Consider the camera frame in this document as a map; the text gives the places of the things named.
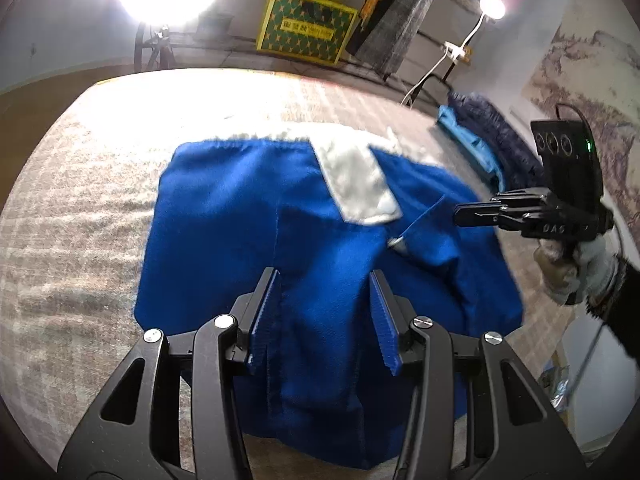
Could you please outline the gloved right hand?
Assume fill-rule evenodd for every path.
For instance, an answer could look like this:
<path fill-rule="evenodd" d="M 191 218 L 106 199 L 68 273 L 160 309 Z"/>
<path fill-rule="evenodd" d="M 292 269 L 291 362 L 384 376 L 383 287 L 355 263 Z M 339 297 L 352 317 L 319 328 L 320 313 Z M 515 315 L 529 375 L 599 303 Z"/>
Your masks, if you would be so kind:
<path fill-rule="evenodd" d="M 595 306 L 613 289 L 620 270 L 620 258 L 606 248 L 602 236 L 579 243 L 570 256 L 558 240 L 540 240 L 534 259 L 546 294 L 567 306 L 584 300 Z"/>

